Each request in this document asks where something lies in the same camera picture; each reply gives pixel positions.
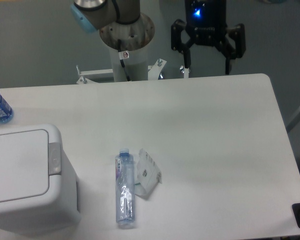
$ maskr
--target white stand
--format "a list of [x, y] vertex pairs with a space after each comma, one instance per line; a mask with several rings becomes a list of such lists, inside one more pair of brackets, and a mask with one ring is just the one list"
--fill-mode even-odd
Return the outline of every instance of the white stand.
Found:
[[[167, 61], [161, 58], [154, 65], [148, 66], [148, 80], [158, 80], [164, 66]], [[97, 84], [99, 81], [102, 82], [105, 78], [111, 78], [114, 76], [112, 69], [93, 70], [93, 71], [80, 71], [79, 66], [76, 66], [79, 79], [77, 84]], [[99, 81], [91, 81], [88, 78], [97, 78]]]
[[183, 78], [184, 79], [188, 79], [189, 78], [189, 68], [184, 68]]

